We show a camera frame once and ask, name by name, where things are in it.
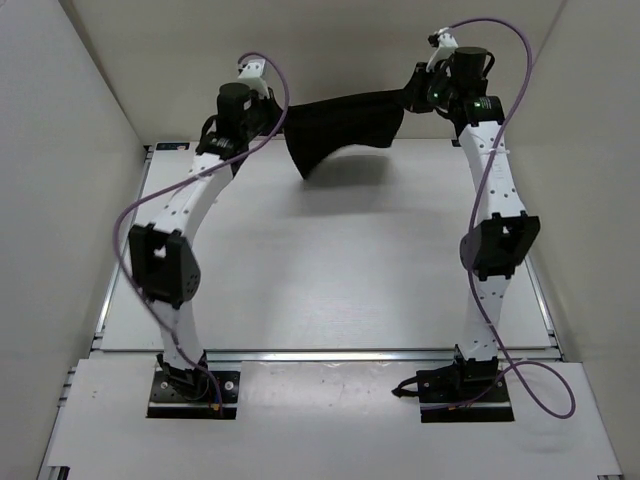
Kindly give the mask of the black skirt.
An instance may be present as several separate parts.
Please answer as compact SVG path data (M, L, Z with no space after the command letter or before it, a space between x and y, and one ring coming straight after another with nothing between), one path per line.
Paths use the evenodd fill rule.
M399 90L386 90L290 107L283 135L301 177L341 148L390 147L404 119L401 97Z

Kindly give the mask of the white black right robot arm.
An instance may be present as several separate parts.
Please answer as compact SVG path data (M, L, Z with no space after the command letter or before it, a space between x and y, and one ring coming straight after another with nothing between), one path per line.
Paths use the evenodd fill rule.
M417 65L417 97L408 107L452 122L475 189L459 247L470 288L463 339L451 365L422 375L426 391L439 401L471 400L497 380L500 343L494 332L504 296L540 231L539 218L527 212L515 187L501 101L487 93L494 63L484 48L442 43Z

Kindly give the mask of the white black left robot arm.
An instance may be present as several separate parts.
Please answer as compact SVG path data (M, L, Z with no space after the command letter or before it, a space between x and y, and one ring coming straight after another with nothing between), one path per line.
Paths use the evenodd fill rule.
M188 171L147 224L131 227L132 277L161 330L158 362L166 382L190 401L215 394L206 354L198 339L192 300L201 270L192 243L209 209L234 179L251 142L280 129L282 110L269 87L232 82L220 87L217 111L201 130Z

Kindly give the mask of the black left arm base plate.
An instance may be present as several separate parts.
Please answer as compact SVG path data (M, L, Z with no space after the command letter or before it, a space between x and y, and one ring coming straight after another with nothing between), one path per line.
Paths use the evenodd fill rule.
M215 388L209 383L196 393L175 388L166 375L154 373L146 417L150 419L235 420L240 393L240 371L213 371L221 388L222 405Z

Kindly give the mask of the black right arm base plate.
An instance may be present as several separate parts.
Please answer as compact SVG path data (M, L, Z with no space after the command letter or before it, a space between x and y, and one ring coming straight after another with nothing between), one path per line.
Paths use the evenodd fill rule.
M418 370L391 393L417 398L423 424L513 422L508 387L503 381L463 381L452 366Z

